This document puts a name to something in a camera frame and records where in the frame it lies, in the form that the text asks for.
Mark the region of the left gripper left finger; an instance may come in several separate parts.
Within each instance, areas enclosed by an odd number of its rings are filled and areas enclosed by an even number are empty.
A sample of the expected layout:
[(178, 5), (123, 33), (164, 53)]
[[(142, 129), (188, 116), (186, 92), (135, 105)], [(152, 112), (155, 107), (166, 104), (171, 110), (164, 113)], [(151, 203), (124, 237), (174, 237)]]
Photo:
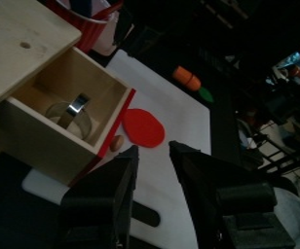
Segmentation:
[(55, 249), (127, 249), (138, 147), (131, 146), (68, 189)]

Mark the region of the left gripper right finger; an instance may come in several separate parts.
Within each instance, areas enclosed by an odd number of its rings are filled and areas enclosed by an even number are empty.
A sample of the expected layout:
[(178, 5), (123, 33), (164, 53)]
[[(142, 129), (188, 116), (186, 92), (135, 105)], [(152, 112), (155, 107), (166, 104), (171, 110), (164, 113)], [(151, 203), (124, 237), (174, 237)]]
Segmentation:
[(293, 249), (275, 214), (274, 188), (242, 167), (170, 143), (198, 249)]

